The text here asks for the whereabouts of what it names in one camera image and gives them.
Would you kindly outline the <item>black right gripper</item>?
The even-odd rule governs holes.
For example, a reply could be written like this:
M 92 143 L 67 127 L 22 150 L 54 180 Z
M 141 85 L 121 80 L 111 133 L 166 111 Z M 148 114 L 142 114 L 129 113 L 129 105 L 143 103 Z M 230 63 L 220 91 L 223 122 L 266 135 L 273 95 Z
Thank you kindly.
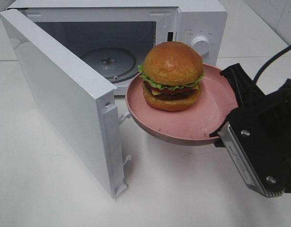
M 280 156 L 280 167 L 284 176 L 284 193 L 291 193 L 291 87 L 283 86 L 277 91 L 264 95 L 255 85 L 253 93 L 253 109 L 250 108 L 250 88 L 253 80 L 247 75 L 239 63 L 233 64 L 220 72 L 229 82 L 238 107 L 250 110 L 258 120 L 271 145 Z M 226 148 L 228 130 L 219 127 L 209 134 L 216 137 L 214 146 Z

